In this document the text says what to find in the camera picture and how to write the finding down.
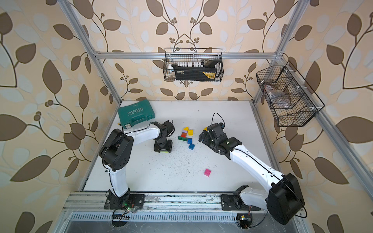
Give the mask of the pink lego brick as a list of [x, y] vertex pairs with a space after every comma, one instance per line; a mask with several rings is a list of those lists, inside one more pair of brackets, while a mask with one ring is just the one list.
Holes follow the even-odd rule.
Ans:
[[205, 169], [204, 175], [207, 176], [207, 177], [209, 177], [211, 175], [211, 170]]

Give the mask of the dark green long lego brick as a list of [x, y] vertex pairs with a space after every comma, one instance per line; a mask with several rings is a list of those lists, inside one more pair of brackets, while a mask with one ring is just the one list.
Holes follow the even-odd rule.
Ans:
[[187, 142], [188, 139], [186, 137], [178, 136], [178, 140]]

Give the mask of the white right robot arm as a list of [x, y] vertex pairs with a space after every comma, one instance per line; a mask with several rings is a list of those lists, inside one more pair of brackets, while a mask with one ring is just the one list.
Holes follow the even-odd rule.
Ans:
[[223, 207], [238, 210], [258, 207], [267, 210], [278, 223], [286, 225], [305, 206], [297, 178], [290, 173], [284, 175], [262, 162], [238, 139], [228, 138], [224, 127], [223, 123], [208, 126], [199, 135], [199, 142], [240, 165], [259, 182], [263, 190], [242, 185]]

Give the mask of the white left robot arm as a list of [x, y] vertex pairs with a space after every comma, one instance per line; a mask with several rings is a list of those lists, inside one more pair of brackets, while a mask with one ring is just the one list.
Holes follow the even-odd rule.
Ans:
[[103, 167], [108, 170], [111, 187], [107, 194], [106, 202], [109, 209], [132, 208], [141, 206], [130, 199], [130, 188], [127, 184], [125, 167], [130, 160], [134, 145], [148, 140], [154, 140], [155, 152], [172, 152], [173, 142], [168, 139], [175, 131], [172, 120], [164, 123], [151, 122], [149, 126], [141, 130], [125, 133], [120, 129], [114, 129], [102, 146], [99, 156]]

